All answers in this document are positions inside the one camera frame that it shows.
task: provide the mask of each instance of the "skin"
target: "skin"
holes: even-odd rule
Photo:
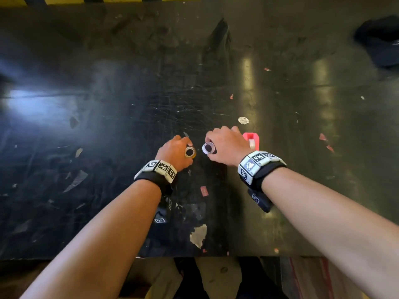
[[[209,131],[212,161],[238,166],[252,150],[237,127]],[[188,138],[175,136],[156,159],[177,171]],[[263,192],[318,250],[369,296],[397,297],[399,227],[345,196],[287,168],[262,182]],[[151,181],[134,182],[59,253],[21,298],[116,298],[154,218],[161,192]]]

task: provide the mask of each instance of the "red paper scrap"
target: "red paper scrap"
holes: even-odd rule
[[[206,186],[202,186],[200,189],[201,189],[202,196],[209,195],[208,190],[206,189]]]
[[[323,133],[320,133],[319,140],[326,141],[327,138],[326,138],[326,136]]]

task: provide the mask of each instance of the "paper scrap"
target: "paper scrap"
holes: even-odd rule
[[[246,124],[249,123],[249,120],[248,120],[246,117],[244,117],[244,116],[239,117],[239,118],[238,118],[238,121],[239,121],[240,124],[242,124],[242,125],[246,125]]]
[[[327,138],[326,138],[326,136],[323,133],[320,133],[319,140],[326,141]]]
[[[75,179],[73,180],[72,184],[70,184],[63,193],[68,192],[70,190],[72,190],[73,188],[75,188],[77,185],[79,185],[82,181],[84,181],[86,179],[86,177],[88,176],[88,174],[82,170],[79,171],[79,173],[77,174],[77,176],[75,177]]]
[[[202,186],[200,189],[201,189],[202,196],[208,196],[209,195],[206,186]]]
[[[78,150],[76,150],[75,157],[79,157],[79,155],[80,155],[80,153],[82,153],[82,151],[83,151],[82,147],[80,147]]]
[[[202,226],[194,228],[194,232],[190,234],[190,242],[195,244],[199,249],[202,247],[202,241],[205,239],[207,229],[208,227],[206,224],[203,224]]]

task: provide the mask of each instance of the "worn table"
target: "worn table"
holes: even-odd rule
[[[374,1],[2,9],[0,258],[53,258],[164,142],[186,132],[200,150],[222,125],[257,132],[262,150],[398,223],[398,79],[350,38],[399,5]],[[207,46],[222,17],[231,44],[221,57]],[[202,152],[173,199],[170,222],[152,225],[140,256],[319,254]],[[202,224],[206,253],[189,241]]]

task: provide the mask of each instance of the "red tape dispenser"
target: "red tape dispenser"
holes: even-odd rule
[[[247,140],[251,149],[259,151],[259,135],[257,133],[245,132],[243,137]]]

